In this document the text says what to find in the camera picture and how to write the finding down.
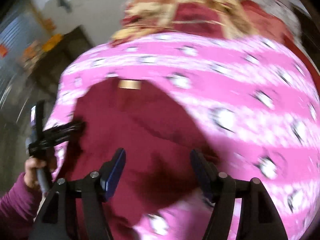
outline gray wall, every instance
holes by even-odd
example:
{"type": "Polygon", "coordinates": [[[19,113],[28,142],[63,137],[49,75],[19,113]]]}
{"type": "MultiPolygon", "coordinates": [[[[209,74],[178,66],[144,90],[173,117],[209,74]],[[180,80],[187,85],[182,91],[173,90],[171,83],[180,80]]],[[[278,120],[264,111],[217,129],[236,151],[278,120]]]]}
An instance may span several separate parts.
{"type": "Polygon", "coordinates": [[[124,3],[127,0],[71,0],[72,12],[58,7],[57,0],[33,0],[45,18],[51,18],[57,26],[56,33],[68,33],[83,25],[94,45],[106,43],[120,29],[124,3]]]}

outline purple sleeve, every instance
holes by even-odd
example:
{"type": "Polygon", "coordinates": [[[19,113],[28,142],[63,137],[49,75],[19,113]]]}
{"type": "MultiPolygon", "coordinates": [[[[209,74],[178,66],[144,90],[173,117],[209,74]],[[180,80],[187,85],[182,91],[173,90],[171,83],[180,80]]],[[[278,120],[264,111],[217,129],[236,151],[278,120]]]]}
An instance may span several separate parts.
{"type": "Polygon", "coordinates": [[[20,174],[11,190],[0,199],[0,220],[15,239],[28,238],[42,199],[41,192],[26,186],[20,174]]]}

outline bolt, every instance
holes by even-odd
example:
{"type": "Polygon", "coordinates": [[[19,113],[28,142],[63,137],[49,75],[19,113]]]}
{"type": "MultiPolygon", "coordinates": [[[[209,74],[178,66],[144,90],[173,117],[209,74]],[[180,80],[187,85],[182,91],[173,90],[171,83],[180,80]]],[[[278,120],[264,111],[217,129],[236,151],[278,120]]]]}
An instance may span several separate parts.
{"type": "Polygon", "coordinates": [[[99,172],[97,172],[97,171],[93,171],[93,172],[90,173],[90,177],[91,178],[96,178],[98,176],[99,176],[99,172]]]}
{"type": "Polygon", "coordinates": [[[58,182],[59,185],[61,185],[61,184],[65,183],[66,180],[64,178],[60,178],[60,179],[58,179],[57,182],[58,182]]]}
{"type": "Polygon", "coordinates": [[[253,179],[252,179],[252,182],[253,182],[254,184],[259,184],[259,183],[261,182],[261,180],[258,179],[258,178],[253,178],[253,179]]]}
{"type": "Polygon", "coordinates": [[[226,178],[226,177],[228,177],[228,174],[226,174],[225,172],[219,172],[219,174],[218,174],[218,176],[220,177],[220,178],[226,178]]]}

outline beige tag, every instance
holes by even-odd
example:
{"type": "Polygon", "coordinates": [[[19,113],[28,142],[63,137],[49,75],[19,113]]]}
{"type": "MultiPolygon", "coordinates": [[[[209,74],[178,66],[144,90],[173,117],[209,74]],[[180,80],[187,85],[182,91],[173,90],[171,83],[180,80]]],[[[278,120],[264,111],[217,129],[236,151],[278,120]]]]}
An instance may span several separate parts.
{"type": "Polygon", "coordinates": [[[141,89],[141,82],[136,80],[120,80],[119,82],[120,88],[125,89],[141,89]]]}

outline patterned bedsheet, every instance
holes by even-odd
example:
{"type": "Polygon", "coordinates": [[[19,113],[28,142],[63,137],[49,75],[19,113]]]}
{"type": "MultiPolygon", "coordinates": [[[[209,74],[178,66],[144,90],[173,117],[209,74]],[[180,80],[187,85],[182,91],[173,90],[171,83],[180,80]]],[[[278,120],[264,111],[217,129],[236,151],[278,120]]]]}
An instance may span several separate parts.
{"type": "MultiPolygon", "coordinates": [[[[221,157],[219,170],[236,179],[260,178],[289,239],[300,238],[317,210],[320,105],[311,75],[289,49],[260,36],[219,40],[183,33],[152,34],[114,48],[102,44],[64,71],[46,129],[70,121],[77,98],[114,76],[149,80],[181,104],[221,157]]],[[[66,143],[56,147],[54,176],[65,149],[66,143]]],[[[237,201],[228,239],[236,237],[240,206],[237,201]]],[[[146,215],[135,228],[143,239],[184,239],[181,228],[190,218],[205,224],[211,210],[196,192],[146,215]]],[[[199,239],[203,230],[199,226],[199,239]]]]}

